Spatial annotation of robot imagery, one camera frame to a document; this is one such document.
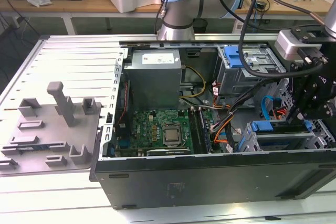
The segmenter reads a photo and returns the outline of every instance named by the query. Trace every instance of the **workbench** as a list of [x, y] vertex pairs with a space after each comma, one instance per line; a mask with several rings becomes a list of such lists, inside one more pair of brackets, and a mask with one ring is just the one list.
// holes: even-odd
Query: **workbench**
[[[311, 20], [311, 17], [297, 10], [290, 9], [270, 1], [270, 9], [265, 13], [263, 19], [286, 19], [286, 20]], [[282, 0], [284, 2], [297, 5], [299, 7], [316, 12], [320, 16], [325, 16], [331, 4], [325, 0], [297, 1]], [[111, 28], [109, 18], [154, 18], [159, 9], [159, 5], [148, 5], [137, 8], [133, 12], [120, 13], [110, 0], [52, 0], [52, 5], [35, 7], [27, 1], [11, 1], [12, 5], [24, 17], [59, 17], [62, 18], [69, 35], [76, 34], [76, 28], [72, 23], [72, 18], [95, 17], [106, 18], [108, 28]], [[250, 7], [250, 0], [244, 0], [241, 9], [236, 13], [245, 18]], [[0, 12], [4, 16], [16, 17], [18, 14], [11, 8], [6, 0], [0, 0]]]
[[[245, 41], [276, 39], [276, 34], [251, 34]], [[108, 104], [119, 41], [154, 40], [154, 35], [50, 36], [40, 39], [0, 95], [0, 145], [15, 127], [22, 98], [36, 97], [53, 104], [46, 87], [62, 81], [63, 92], [74, 103], [94, 97]], [[238, 40], [237, 34], [197, 35], [196, 40]], [[0, 177], [1, 223], [336, 223], [336, 180], [304, 200], [113, 210], [99, 183], [89, 181], [89, 170], [67, 173]]]

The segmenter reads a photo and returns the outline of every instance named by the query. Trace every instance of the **table leg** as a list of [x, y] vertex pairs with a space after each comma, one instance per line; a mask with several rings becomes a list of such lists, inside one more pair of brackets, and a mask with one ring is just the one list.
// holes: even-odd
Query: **table leg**
[[106, 22], [107, 30], [112, 30], [110, 18], [105, 18], [105, 22]]
[[76, 35], [77, 31], [72, 23], [71, 17], [63, 17], [65, 27], [67, 28], [68, 35]]

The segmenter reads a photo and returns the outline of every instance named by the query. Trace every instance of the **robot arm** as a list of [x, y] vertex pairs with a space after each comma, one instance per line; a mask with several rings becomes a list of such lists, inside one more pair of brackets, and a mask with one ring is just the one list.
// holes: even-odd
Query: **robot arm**
[[[239, 0], [224, 0], [235, 10]], [[222, 18], [227, 14], [219, 0], [167, 0], [161, 12], [163, 24], [158, 40], [193, 40], [195, 18]]]

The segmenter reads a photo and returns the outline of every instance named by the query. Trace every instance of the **side panel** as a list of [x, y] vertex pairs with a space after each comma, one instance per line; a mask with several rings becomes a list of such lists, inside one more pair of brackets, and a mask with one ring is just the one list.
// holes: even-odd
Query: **side panel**
[[[248, 164], [251, 156], [256, 155], [240, 155], [238, 158], [245, 159], [245, 164]], [[114, 209], [302, 199], [336, 176], [335, 161], [324, 164], [304, 161], [297, 164], [274, 164], [272, 158], [268, 158], [269, 155], [258, 156], [254, 159], [263, 159], [264, 164], [234, 166], [238, 162], [233, 159], [232, 165], [226, 167], [208, 165], [208, 168], [193, 169], [183, 167], [189, 162], [197, 166], [197, 159], [202, 159], [201, 157], [191, 157], [189, 160], [183, 157], [147, 161], [134, 159], [140, 166], [148, 163], [148, 166], [145, 165], [147, 170], [98, 172], [96, 176]], [[171, 163], [182, 169], [150, 170], [151, 162], [162, 165], [162, 168], [168, 168]]]

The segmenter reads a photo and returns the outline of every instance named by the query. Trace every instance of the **yellow cable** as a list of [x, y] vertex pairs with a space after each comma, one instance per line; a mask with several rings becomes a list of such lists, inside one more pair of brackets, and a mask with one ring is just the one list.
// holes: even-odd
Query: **yellow cable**
[[197, 97], [197, 96], [203, 94], [203, 92], [205, 91], [205, 87], [206, 87], [206, 81], [204, 80], [203, 76], [196, 69], [194, 69], [190, 66], [185, 66], [185, 67], [192, 69], [202, 79], [203, 87], [202, 87], [202, 90], [200, 91], [200, 93], [191, 94], [191, 95], [183, 95], [183, 96], [180, 96], [180, 98], [193, 98], [193, 97]]

